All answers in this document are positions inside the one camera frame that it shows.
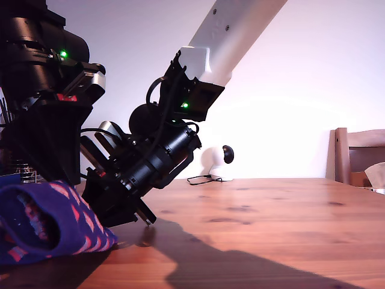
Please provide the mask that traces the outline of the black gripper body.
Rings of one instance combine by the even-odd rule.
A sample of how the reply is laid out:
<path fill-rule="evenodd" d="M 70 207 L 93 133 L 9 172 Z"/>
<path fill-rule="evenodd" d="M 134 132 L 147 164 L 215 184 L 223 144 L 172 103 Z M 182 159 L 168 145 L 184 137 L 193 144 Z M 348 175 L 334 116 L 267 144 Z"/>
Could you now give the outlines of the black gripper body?
<path fill-rule="evenodd" d="M 152 189 L 150 177 L 153 172 L 144 161 L 134 157 L 138 163 L 129 167 L 125 156 L 122 159 L 118 157 L 107 159 L 93 141 L 84 135 L 81 137 L 81 152 L 95 166 L 94 169 L 87 168 L 86 180 L 91 179 L 112 185 L 110 195 L 117 200 L 122 197 L 136 196 L 138 204 L 135 215 L 147 225 L 156 222 L 156 216 L 141 199 Z"/>

